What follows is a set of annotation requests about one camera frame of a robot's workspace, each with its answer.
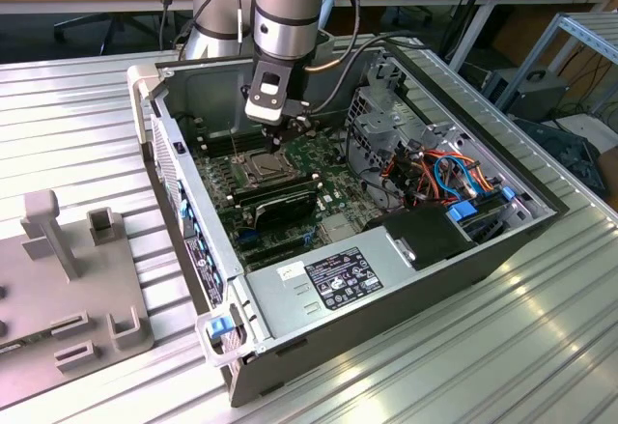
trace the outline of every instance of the green circuit board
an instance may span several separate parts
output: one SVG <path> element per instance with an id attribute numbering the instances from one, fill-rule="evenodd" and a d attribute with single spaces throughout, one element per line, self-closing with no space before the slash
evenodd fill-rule
<path id="1" fill-rule="evenodd" d="M 360 233 L 367 221 L 382 214 L 347 164 L 337 162 L 338 144 L 337 138 L 318 133 L 315 138 L 299 137 L 274 155 L 263 149 L 235 149 L 215 158 L 208 157 L 208 151 L 194 154 L 204 185 L 246 269 L 263 268 L 329 244 L 338 236 Z M 250 220 L 255 205 L 239 207 L 230 201 L 233 192 L 313 174 L 319 177 L 315 210 L 285 226 L 257 232 Z M 335 223 L 341 226 L 333 230 Z"/>

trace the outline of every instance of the aluminum table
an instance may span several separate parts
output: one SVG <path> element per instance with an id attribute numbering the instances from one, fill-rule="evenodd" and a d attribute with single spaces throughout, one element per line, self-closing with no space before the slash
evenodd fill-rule
<path id="1" fill-rule="evenodd" d="M 0 237 L 29 190 L 54 187 L 64 220 L 122 212 L 156 339 L 0 422 L 616 422 L 618 216 L 432 53 L 408 55 L 570 211 L 485 281 L 239 409 L 204 362 L 134 135 L 126 68 L 175 55 L 0 67 Z"/>

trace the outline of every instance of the blue latch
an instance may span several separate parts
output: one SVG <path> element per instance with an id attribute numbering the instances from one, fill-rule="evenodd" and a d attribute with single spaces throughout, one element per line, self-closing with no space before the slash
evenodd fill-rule
<path id="1" fill-rule="evenodd" d="M 458 202 L 457 204 L 451 205 L 448 209 L 448 213 L 455 221 L 461 221 L 468 216 L 472 216 L 476 213 L 476 209 L 469 201 L 464 200 L 463 202 Z"/>
<path id="2" fill-rule="evenodd" d="M 189 207 L 189 204 L 188 204 L 188 202 L 186 201 L 186 199 L 184 199 L 184 200 L 181 202 L 181 217 L 182 217 L 182 218 L 186 218 L 186 214 L 187 214 L 187 209 L 188 209 L 188 207 Z"/>
<path id="3" fill-rule="evenodd" d="M 515 191 L 509 187 L 508 185 L 505 185 L 504 187 L 502 187 L 502 195 L 504 196 L 504 198 L 506 200 L 508 200 L 509 202 L 511 202 L 513 199 L 515 199 Z"/>
<path id="4" fill-rule="evenodd" d="M 211 339 L 218 339 L 223 334 L 232 332 L 234 329 L 236 329 L 236 326 L 231 316 L 216 318 L 211 320 L 206 326 L 206 330 L 209 332 L 209 337 Z"/>

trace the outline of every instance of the metal rack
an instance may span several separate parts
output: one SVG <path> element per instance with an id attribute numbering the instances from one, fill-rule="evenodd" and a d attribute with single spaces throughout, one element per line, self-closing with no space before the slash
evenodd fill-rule
<path id="1" fill-rule="evenodd" d="M 528 56 L 521 64 L 520 69 L 506 87 L 495 106 L 502 110 L 507 101 L 520 86 L 523 79 L 528 75 L 532 66 L 539 59 L 548 45 L 553 41 L 559 30 L 569 33 L 572 38 L 567 45 L 558 53 L 549 69 L 557 70 L 559 62 L 573 50 L 577 42 L 586 44 L 614 64 L 618 64 L 618 14 L 615 13 L 582 13 L 582 14 L 558 14 L 553 18 L 548 28 L 537 41 Z M 594 114 L 610 97 L 618 90 L 618 83 L 608 91 L 592 107 Z"/>

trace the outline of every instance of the power supply label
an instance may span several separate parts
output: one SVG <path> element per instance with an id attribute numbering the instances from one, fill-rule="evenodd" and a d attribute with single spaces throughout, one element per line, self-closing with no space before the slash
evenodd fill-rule
<path id="1" fill-rule="evenodd" d="M 307 265 L 305 271 L 330 310 L 341 308 L 383 287 L 358 247 Z"/>

